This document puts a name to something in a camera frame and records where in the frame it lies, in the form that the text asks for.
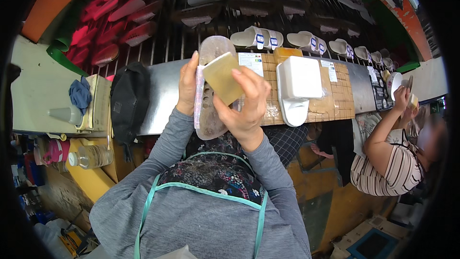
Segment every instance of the blue cloth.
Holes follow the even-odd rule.
[[[73,105],[80,109],[81,115],[84,116],[86,108],[92,101],[91,93],[89,93],[89,83],[83,76],[81,82],[75,79],[69,88],[70,101]]]

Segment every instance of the white bowl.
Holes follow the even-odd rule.
[[[388,94],[391,96],[391,99],[393,101],[395,100],[394,92],[396,91],[396,89],[398,89],[398,87],[401,86],[402,81],[403,76],[399,72],[393,72],[392,74],[390,74],[386,81],[386,90],[388,91]]]

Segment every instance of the striped shirt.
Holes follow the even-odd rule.
[[[417,147],[407,141],[404,145],[416,153]],[[385,176],[376,171],[369,158],[356,155],[351,165],[351,183],[359,191],[374,196],[398,196],[409,192],[422,181],[423,174],[412,152],[394,145]]]

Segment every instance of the woman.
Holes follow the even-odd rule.
[[[395,106],[374,126],[363,118],[365,125],[353,132],[351,120],[323,124],[318,144],[312,150],[329,158],[331,146],[337,151],[339,173],[344,185],[351,182],[361,192],[375,196],[396,196],[409,192],[423,181],[432,164],[445,154],[447,131],[444,120],[432,116],[420,131],[417,146],[406,140],[404,129],[418,112],[406,106],[410,90],[400,86],[394,93]],[[391,130],[403,114],[397,130]],[[366,130],[372,133],[365,140],[363,153],[353,144]]]
[[[236,140],[197,144],[207,152],[179,161],[194,131],[197,65],[195,51],[149,158],[92,208],[96,236],[114,259],[156,258],[187,244],[198,259],[311,258],[293,182],[259,126],[270,92],[262,77],[243,66],[233,70],[246,95],[241,112],[214,96]]]

